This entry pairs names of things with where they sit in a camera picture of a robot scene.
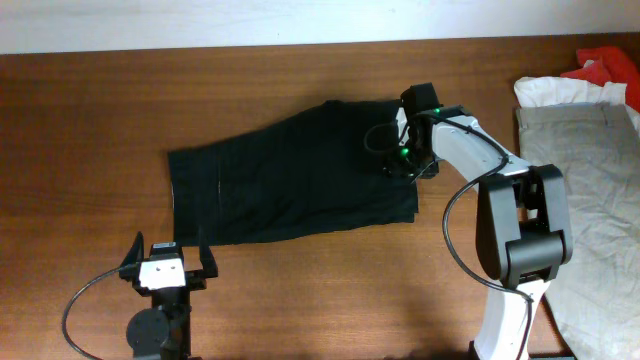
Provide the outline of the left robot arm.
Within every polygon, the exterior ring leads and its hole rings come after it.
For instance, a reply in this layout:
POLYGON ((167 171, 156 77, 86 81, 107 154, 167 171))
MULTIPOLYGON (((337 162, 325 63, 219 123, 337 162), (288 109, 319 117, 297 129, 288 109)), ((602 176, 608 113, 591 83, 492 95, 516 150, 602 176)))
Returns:
POLYGON ((138 233, 124 257, 119 277, 131 284, 151 306, 129 321, 126 340, 135 359, 189 360, 191 349, 191 294, 207 288, 218 276, 218 266, 205 233, 198 232, 201 267, 187 270, 182 246, 156 243, 144 253, 144 237, 138 233))

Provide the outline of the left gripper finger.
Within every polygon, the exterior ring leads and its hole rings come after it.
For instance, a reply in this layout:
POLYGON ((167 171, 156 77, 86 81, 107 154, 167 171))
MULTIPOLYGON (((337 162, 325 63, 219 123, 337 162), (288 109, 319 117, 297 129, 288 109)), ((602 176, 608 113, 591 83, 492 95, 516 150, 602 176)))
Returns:
POLYGON ((201 278, 216 278, 218 276, 218 266, 208 245, 207 234, 202 226, 198 229, 199 260, 202 265, 200 270, 201 278))
POLYGON ((133 244, 125 255, 120 267, 123 270, 136 269, 144 259, 144 236, 138 231, 133 244))

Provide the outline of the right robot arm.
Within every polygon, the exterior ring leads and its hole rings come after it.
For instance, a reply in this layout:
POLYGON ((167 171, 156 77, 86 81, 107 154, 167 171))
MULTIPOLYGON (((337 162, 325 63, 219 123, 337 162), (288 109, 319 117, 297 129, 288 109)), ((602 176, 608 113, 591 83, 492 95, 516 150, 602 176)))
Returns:
POLYGON ((390 173, 417 180, 441 162, 466 181, 448 201, 445 245, 456 264, 487 287, 482 325, 469 344, 472 359, 529 358, 537 309, 573 252, 564 178, 554 165, 534 166, 499 144, 464 107, 398 110, 390 173), (477 194, 473 271, 455 249, 449 221, 466 193, 477 194))

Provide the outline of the black shorts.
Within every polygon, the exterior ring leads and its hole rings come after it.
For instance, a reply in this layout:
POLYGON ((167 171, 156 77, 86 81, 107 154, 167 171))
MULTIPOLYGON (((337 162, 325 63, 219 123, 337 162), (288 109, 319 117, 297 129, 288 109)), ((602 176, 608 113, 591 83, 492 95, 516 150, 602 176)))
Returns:
POLYGON ((398 101, 327 101, 264 129, 168 154, 174 238, 265 243, 411 223, 415 183, 383 173, 398 101))

